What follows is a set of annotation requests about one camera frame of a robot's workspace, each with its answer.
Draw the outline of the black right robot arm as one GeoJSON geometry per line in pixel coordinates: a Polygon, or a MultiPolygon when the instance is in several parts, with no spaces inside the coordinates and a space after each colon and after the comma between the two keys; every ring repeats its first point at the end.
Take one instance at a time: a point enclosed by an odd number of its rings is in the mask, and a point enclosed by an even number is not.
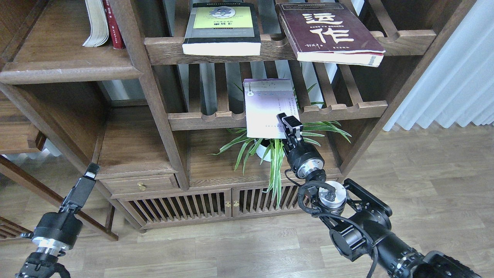
{"type": "Polygon", "coordinates": [[[351,261],[372,257],[368,277],[376,265],[392,278],[477,278],[478,275],[439,251],[422,255],[391,231],[391,208],[351,179],[326,180],[324,161],[316,148],[304,141],[302,123],[285,113],[277,115],[286,138],[283,148],[291,171],[305,180],[298,185],[298,205],[319,218],[329,229],[339,253],[351,261]]]}

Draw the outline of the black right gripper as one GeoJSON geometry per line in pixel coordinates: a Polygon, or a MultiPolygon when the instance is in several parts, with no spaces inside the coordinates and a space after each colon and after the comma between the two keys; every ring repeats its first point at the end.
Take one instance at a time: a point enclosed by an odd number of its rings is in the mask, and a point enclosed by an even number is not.
{"type": "Polygon", "coordinates": [[[304,141],[301,134],[303,124],[297,118],[289,118],[286,113],[279,113],[277,119],[286,135],[282,139],[283,149],[296,178],[325,180],[324,160],[314,145],[304,141]]]}

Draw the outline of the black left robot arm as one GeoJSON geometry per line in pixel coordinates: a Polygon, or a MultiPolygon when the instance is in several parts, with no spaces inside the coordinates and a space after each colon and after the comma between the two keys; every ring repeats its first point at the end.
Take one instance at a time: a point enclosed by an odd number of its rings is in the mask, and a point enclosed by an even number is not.
{"type": "Polygon", "coordinates": [[[26,259],[16,278],[49,278],[58,273],[69,278],[69,271],[58,263],[58,257],[71,250],[82,229],[81,220],[75,215],[86,203],[100,166],[90,163],[76,185],[64,198],[58,212],[45,213],[32,233],[21,234],[37,245],[37,250],[26,259]]]}

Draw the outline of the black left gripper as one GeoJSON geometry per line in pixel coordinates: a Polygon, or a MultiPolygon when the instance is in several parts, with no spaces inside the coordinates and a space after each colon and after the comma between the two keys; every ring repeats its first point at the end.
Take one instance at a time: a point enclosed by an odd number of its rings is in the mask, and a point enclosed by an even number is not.
{"type": "Polygon", "coordinates": [[[87,201],[99,170],[98,164],[90,163],[84,176],[79,178],[63,200],[59,211],[45,213],[32,233],[22,233],[20,236],[31,239],[38,246],[36,251],[39,253],[64,255],[65,251],[71,250],[83,225],[75,215],[87,201]]]}

